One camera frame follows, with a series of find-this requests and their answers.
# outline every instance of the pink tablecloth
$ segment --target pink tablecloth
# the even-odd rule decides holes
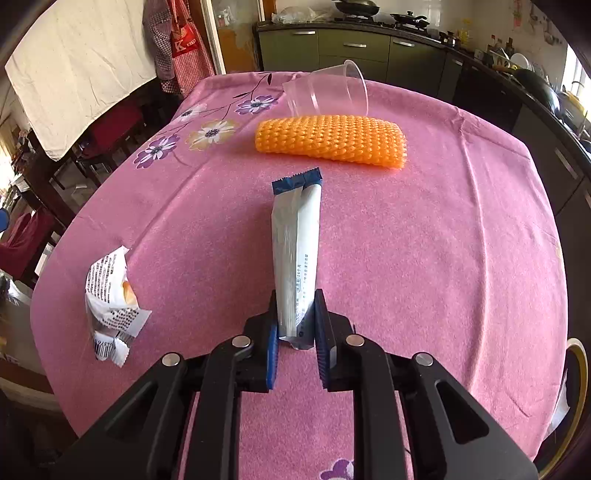
[[[84,433],[162,354],[209,352],[265,311],[271,182],[320,166],[317,286],[329,308],[389,352],[433,353],[533,457],[561,379],[567,303],[526,147],[451,105],[369,82],[370,116],[408,138],[402,171],[259,154],[255,128],[289,114],[281,85],[292,77],[199,83],[187,113],[111,175],[59,242],[31,324],[73,428]],[[154,311],[121,369],[95,360],[83,299],[91,263],[120,245],[140,305]],[[347,478],[352,411],[351,395],[322,390],[314,350],[282,348],[275,390],[243,399],[241,478]]]

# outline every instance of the window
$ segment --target window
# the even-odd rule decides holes
[[[591,80],[570,46],[566,53],[562,85],[579,97],[579,101],[587,110],[591,109]]]

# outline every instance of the barcode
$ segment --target barcode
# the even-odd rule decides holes
[[[131,335],[129,335],[128,333],[118,332],[117,335],[115,336],[115,338],[118,338],[123,343],[125,343],[127,346],[129,346],[133,337]]]
[[[111,356],[112,343],[97,342],[95,340],[95,355],[99,360],[107,360]]]

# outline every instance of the metal screw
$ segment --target metal screw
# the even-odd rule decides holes
[[[181,361],[181,356],[178,353],[167,353],[162,357],[162,364],[165,367],[174,367]]]
[[[238,335],[232,339],[232,345],[236,348],[246,348],[250,344],[251,340],[246,335]]]
[[[353,335],[349,335],[346,338],[346,342],[350,346],[362,346],[365,343],[365,338],[363,338],[361,335],[357,335],[356,333],[354,333]]]
[[[417,354],[417,356],[414,359],[416,363],[424,367],[430,367],[431,365],[433,365],[433,357],[425,352]]]

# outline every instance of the purple flower print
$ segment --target purple flower print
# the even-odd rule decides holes
[[[162,160],[172,150],[177,148],[177,142],[180,140],[178,135],[170,135],[169,137],[160,137],[158,140],[154,140],[148,148],[141,151],[138,158],[134,160],[134,164],[137,164],[136,168],[148,168],[154,160]]]
[[[271,105],[277,103],[271,95],[259,95],[254,100],[244,100],[238,104],[238,108],[235,110],[240,115],[246,115],[247,113],[257,114],[263,110],[268,109]]]
[[[353,480],[353,462],[340,459],[335,462],[332,470],[320,474],[322,480]]]

